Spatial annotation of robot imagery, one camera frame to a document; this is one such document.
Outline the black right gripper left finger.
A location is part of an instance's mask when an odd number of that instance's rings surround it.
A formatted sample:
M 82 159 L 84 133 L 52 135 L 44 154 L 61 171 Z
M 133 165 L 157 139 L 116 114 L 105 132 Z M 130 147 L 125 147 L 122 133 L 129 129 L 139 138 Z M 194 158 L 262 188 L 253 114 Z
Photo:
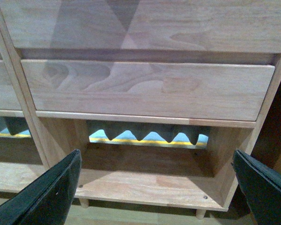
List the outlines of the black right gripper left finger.
M 0 225 L 63 225 L 81 171 L 81 152 L 74 150 L 0 205 Z

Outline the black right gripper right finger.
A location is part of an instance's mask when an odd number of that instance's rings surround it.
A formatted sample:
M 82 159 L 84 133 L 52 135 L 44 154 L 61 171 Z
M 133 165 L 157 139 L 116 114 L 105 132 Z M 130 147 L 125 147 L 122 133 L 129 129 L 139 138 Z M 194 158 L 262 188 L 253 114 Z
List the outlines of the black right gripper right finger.
M 233 169 L 247 204 L 259 225 L 281 225 L 281 174 L 241 150 Z

